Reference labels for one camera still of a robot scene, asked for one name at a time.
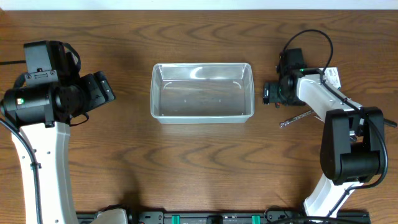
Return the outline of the silver combination wrench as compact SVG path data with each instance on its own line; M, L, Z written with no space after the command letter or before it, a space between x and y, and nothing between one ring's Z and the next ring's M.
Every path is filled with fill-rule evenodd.
M302 119L302 118L304 118L304 117L306 117L306 116L309 116L309 115L311 115L311 114L313 114L313 113L314 113L314 110L309 110L309 111L307 111L307 112L305 112L305 113L302 113L302 114L299 114L299 115L297 115L297 116L294 116L293 118L289 118L289 119L287 119L287 120L281 122L281 123L279 124L279 127L280 127L280 128L284 128L284 127L288 126L289 124L291 124L291 123L293 123L293 122L295 122L295 121L297 121L297 120L300 120L300 119Z

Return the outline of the white and blue box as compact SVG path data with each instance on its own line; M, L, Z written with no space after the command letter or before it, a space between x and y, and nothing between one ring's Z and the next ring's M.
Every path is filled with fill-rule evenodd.
M337 90L340 90L341 82L337 67L328 67L324 72L323 79L327 82L327 84L333 86Z

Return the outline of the clear plastic container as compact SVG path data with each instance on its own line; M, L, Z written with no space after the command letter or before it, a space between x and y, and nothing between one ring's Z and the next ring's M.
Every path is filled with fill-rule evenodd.
M254 110L254 80L248 63L153 67L150 113L161 124L245 123Z

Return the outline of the small claw hammer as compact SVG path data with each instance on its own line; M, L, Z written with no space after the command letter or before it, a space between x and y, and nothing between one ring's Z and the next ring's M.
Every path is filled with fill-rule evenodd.
M397 123L395 121L391 121L389 119L384 118L384 124L387 126L390 126L392 128L396 128L397 127Z

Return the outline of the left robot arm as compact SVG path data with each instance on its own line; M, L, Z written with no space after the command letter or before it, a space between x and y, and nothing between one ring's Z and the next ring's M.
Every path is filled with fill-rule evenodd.
M11 132L22 172L27 223L78 223L68 145L72 118L116 96L103 72L79 75L79 54L68 43L24 44L23 73L1 100L1 124Z

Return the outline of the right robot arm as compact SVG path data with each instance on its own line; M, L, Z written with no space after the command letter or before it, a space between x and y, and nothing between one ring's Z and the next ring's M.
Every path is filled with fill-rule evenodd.
M342 94L326 78L325 68L309 68L301 49L284 49L276 66L277 82L265 83L263 103L276 107L308 105L324 122L320 149L322 177L303 202L313 221L335 218L351 193L379 185L388 155L384 116Z

